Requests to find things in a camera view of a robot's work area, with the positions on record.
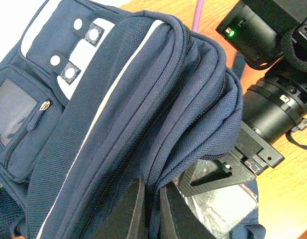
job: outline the pink cord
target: pink cord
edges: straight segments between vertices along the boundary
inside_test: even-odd
[[[199,24],[200,24],[203,4],[204,4],[204,0],[198,0],[197,6],[195,8],[194,18],[193,18],[192,31],[195,31],[195,32],[199,31]]]

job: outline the green led light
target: green led light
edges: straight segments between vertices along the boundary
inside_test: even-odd
[[[231,31],[228,36],[232,37],[234,34],[235,34],[235,31]]]

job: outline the metal zipper slider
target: metal zipper slider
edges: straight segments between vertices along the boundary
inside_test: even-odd
[[[28,131],[33,131],[34,129],[37,128],[40,119],[42,118],[43,114],[45,113],[46,110],[48,110],[51,106],[51,101],[45,101],[39,110],[36,112],[36,114],[33,116],[31,121],[28,123],[26,129]]]

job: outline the wooden table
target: wooden table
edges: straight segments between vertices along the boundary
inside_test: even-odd
[[[235,50],[215,29],[237,0],[206,0],[199,32],[219,42],[231,67]],[[191,27],[196,0],[133,0],[122,8],[128,11],[143,9],[177,16]],[[246,68],[242,85],[244,91],[264,76],[265,71]],[[295,134],[295,139],[307,144],[307,129]],[[286,158],[276,169],[268,169],[258,178],[260,191],[260,223],[267,229],[266,239],[297,239],[307,230],[307,151],[282,137],[274,147]]]

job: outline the blue bag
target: blue bag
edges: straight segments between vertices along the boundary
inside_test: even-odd
[[[159,190],[237,139],[242,90],[225,65],[174,16],[47,0],[0,64],[0,198],[16,215],[0,223],[90,238],[142,177],[157,238]]]

